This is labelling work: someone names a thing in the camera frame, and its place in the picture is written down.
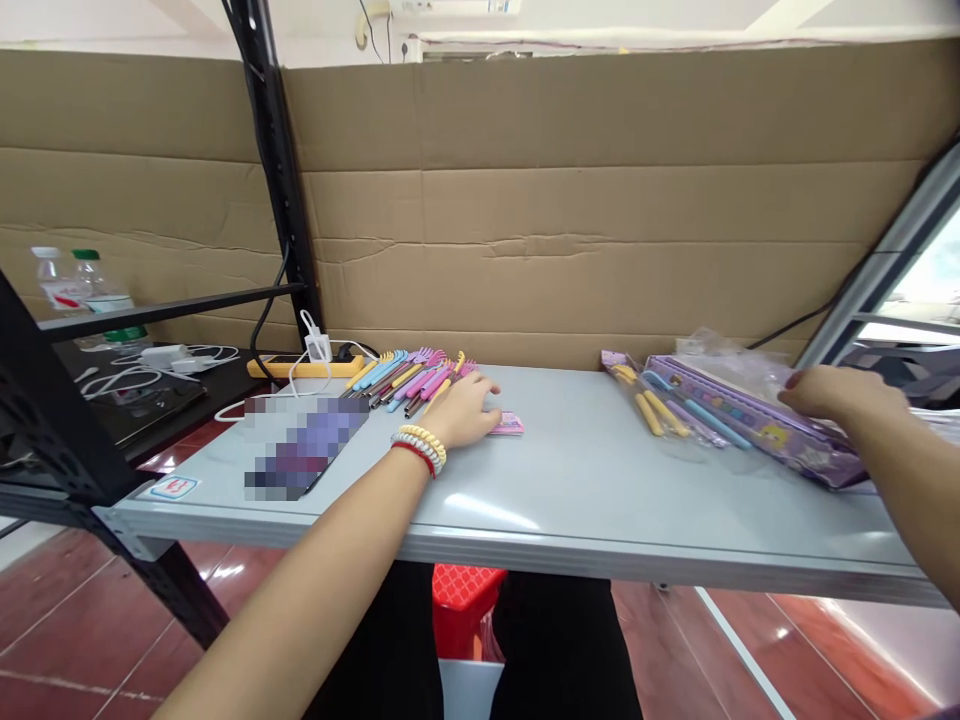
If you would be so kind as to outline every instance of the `red stool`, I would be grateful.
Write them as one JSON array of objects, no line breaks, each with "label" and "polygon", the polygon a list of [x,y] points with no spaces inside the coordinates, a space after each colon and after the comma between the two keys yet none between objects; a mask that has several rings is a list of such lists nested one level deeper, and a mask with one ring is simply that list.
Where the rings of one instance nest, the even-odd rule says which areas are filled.
[{"label": "red stool", "polygon": [[433,633],[437,656],[472,660],[480,621],[497,602],[506,570],[441,565],[433,569]]}]

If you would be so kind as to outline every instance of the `bottle cap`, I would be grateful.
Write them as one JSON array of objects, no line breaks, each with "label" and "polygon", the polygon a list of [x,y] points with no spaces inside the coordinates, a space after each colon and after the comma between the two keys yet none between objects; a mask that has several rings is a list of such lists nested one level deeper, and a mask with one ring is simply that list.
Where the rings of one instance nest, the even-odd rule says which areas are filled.
[{"label": "bottle cap", "polygon": [[30,248],[30,251],[34,257],[44,258],[46,260],[60,257],[60,248],[37,247]]}]

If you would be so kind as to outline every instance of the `person's left hand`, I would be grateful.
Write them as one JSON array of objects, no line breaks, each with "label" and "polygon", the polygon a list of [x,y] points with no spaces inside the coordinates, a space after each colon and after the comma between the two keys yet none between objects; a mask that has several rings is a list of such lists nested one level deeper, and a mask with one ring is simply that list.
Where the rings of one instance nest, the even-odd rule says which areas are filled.
[{"label": "person's left hand", "polygon": [[433,433],[448,450],[472,445],[493,430],[503,413],[484,412],[487,393],[500,394],[500,386],[478,371],[461,378],[433,403],[418,423]]}]

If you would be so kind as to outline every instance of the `cardboard wall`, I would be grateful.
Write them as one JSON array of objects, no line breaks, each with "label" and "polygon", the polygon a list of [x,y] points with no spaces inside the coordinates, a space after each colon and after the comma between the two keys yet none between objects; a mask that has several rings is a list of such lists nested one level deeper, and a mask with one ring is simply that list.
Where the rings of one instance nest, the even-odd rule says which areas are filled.
[{"label": "cardboard wall", "polygon": [[[0,267],[38,319],[35,245],[100,251],[141,305],[269,285],[280,266],[243,73],[227,60],[0,50]],[[246,347],[263,303],[151,326]],[[264,348],[294,348],[288,300]]]},{"label": "cardboard wall", "polygon": [[877,239],[958,71],[953,40],[288,70],[327,326],[568,368],[762,337]]}]

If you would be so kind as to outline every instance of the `pink card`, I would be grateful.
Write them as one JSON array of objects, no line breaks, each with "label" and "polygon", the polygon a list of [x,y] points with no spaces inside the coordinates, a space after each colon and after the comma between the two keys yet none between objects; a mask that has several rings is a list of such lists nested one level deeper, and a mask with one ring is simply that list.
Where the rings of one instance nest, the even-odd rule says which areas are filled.
[{"label": "pink card", "polygon": [[503,411],[500,424],[490,431],[491,435],[523,435],[523,423],[509,410]]}]

